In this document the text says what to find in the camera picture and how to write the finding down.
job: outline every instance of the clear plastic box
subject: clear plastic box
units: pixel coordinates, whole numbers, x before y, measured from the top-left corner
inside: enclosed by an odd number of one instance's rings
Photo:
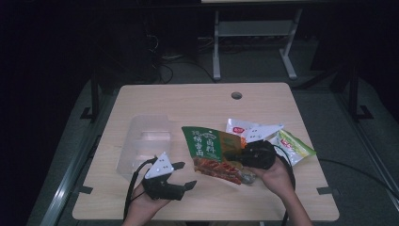
[[[137,115],[132,118],[124,141],[117,171],[132,175],[146,160],[169,154],[171,123],[167,115]]]

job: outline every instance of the red label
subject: red label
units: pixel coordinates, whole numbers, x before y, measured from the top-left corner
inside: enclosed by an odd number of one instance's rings
[[[241,134],[245,131],[245,129],[243,129],[241,127],[234,127],[234,128],[232,128],[232,131],[236,134]]]

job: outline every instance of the wooden table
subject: wooden table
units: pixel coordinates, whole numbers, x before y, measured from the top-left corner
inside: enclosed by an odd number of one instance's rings
[[[242,93],[240,100],[231,97]],[[282,220],[280,199],[257,180],[251,186],[236,185],[195,173],[181,127],[203,126],[224,131],[228,118],[264,124],[282,122],[285,129],[311,146],[290,88],[283,83],[191,84],[125,86],[120,90],[84,186],[73,209],[77,219],[122,219],[129,181],[116,166],[133,116],[166,114],[172,122],[172,162],[184,161],[184,169],[169,178],[183,185],[197,180],[181,201],[173,201],[153,219],[159,220]],[[296,192],[312,220],[335,220],[339,212],[331,194],[319,195],[326,178],[316,156],[294,166]]]

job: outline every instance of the dark background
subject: dark background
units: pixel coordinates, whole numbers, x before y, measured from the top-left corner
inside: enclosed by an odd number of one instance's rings
[[[319,39],[315,70],[355,58],[360,77],[375,87],[399,121],[398,7],[391,1],[360,2],[306,8],[296,38]],[[264,13],[255,12],[224,16]],[[74,2],[0,3],[2,223],[26,224],[74,102],[93,72],[103,91],[150,84],[156,77],[151,64],[159,56],[145,54],[146,33],[156,33],[164,49],[171,46],[195,58],[197,36],[213,32],[212,11],[145,18],[82,13]]]

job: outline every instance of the floor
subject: floor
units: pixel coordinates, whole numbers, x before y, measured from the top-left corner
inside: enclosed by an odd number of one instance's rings
[[[298,76],[295,81],[288,78],[279,58],[279,48],[282,47],[283,40],[240,42],[234,45],[225,43],[226,48],[220,56],[222,79],[217,81],[219,83],[285,82],[293,88],[321,73],[310,71],[317,40],[294,42],[290,58]],[[184,56],[177,57],[178,54],[168,55],[169,60],[164,62],[165,66],[159,67],[162,77],[155,83],[162,84],[168,80],[169,84],[215,82],[211,75],[212,49],[204,45],[197,61]],[[374,118],[354,122],[347,113],[347,89],[342,93],[331,92],[329,84],[332,78],[333,76],[308,89],[293,89],[299,111],[340,211],[340,217],[336,221],[314,224],[397,225],[399,201],[390,196],[386,187],[367,176],[379,178],[384,185],[387,183],[384,179],[389,182],[391,177],[392,189],[398,191],[397,121],[380,103],[373,87],[360,79],[359,105],[366,105]],[[101,138],[117,95],[117,89],[111,94],[100,94],[100,115],[95,122],[91,122],[80,119],[85,108],[91,106],[90,83],[82,89],[27,225],[48,224],[43,218],[66,175],[73,179],[73,183],[71,189],[67,190],[68,199],[61,206],[62,211],[55,217],[55,225],[121,224],[120,220],[80,221],[72,217],[74,202],[83,184],[90,158],[95,153],[95,144]],[[82,151],[88,153],[88,158],[76,172],[77,177],[73,178],[70,169],[77,153]],[[279,225],[279,222],[266,221],[264,224]]]

